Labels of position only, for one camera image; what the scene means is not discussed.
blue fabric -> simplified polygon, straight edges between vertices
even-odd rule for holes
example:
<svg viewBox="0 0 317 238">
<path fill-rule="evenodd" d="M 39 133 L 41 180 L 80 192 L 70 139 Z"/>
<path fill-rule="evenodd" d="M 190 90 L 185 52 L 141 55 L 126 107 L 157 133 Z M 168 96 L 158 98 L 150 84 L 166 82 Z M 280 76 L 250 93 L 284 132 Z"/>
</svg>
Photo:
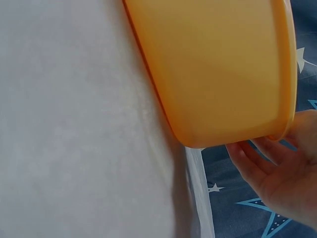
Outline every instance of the blue fabric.
<svg viewBox="0 0 317 238">
<path fill-rule="evenodd" d="M 317 109 L 317 1 L 293 0 L 299 57 L 297 111 Z M 202 151 L 216 238 L 317 238 L 267 208 L 241 178 L 224 146 Z"/>
</svg>

orange plastic container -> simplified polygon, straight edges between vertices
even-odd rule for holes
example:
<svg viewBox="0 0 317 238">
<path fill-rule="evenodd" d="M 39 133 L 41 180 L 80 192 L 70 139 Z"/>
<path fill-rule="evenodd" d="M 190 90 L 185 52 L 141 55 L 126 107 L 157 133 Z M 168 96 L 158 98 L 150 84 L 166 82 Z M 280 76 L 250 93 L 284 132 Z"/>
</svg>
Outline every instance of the orange plastic container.
<svg viewBox="0 0 317 238">
<path fill-rule="evenodd" d="M 292 123 L 297 65 L 288 0 L 124 0 L 176 137 L 202 148 Z"/>
</svg>

white surface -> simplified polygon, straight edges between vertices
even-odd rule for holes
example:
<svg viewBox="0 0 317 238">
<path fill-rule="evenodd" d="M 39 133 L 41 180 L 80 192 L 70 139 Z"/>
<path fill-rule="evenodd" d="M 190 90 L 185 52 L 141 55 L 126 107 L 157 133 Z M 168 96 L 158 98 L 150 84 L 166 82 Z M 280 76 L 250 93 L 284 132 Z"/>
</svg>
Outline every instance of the white surface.
<svg viewBox="0 0 317 238">
<path fill-rule="evenodd" d="M 201 150 L 186 148 L 186 155 L 192 183 L 191 190 L 195 197 L 196 210 L 200 220 L 200 237 L 214 238 L 211 204 Z"/>
<path fill-rule="evenodd" d="M 190 235 L 185 151 L 120 1 L 0 1 L 0 74 L 0 237 Z"/>
</svg>

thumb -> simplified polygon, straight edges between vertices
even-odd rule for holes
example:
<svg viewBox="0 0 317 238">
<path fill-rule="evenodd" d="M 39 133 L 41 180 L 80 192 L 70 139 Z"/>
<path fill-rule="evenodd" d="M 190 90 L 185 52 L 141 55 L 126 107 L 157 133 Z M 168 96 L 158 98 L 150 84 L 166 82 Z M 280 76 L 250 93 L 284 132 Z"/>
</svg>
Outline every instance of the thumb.
<svg viewBox="0 0 317 238">
<path fill-rule="evenodd" d="M 295 140 L 298 148 L 317 163 L 317 110 L 296 113 L 286 138 Z"/>
</svg>

star pattern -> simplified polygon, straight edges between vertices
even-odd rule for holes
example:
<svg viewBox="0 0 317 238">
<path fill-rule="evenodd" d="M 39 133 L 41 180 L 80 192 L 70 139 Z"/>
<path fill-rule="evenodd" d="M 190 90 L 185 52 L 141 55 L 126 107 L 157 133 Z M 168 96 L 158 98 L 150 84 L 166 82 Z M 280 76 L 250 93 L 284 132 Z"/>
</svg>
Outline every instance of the star pattern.
<svg viewBox="0 0 317 238">
<path fill-rule="evenodd" d="M 305 63 L 308 63 L 310 65 L 313 65 L 313 66 L 316 66 L 315 64 L 313 63 L 310 63 L 308 62 L 307 60 L 304 59 L 304 51 L 305 51 L 305 47 L 302 47 L 300 49 L 298 49 L 296 51 L 297 53 L 297 64 L 298 64 L 298 67 L 299 67 L 299 73 L 302 73 L 303 69 L 304 69 L 304 66 L 305 66 Z"/>
<path fill-rule="evenodd" d="M 270 219 L 267 223 L 267 226 L 261 238 L 271 238 L 273 235 L 281 231 L 291 221 L 291 219 L 288 219 L 279 214 L 276 214 L 271 209 L 266 207 L 260 198 L 237 202 L 237 204 L 256 207 L 271 213 Z"/>
<path fill-rule="evenodd" d="M 317 101 L 316 100 L 308 100 L 312 106 L 317 110 Z"/>
<path fill-rule="evenodd" d="M 215 183 L 213 187 L 208 188 L 208 192 L 220 192 L 221 189 L 225 187 L 218 187 L 217 184 Z"/>
</svg>

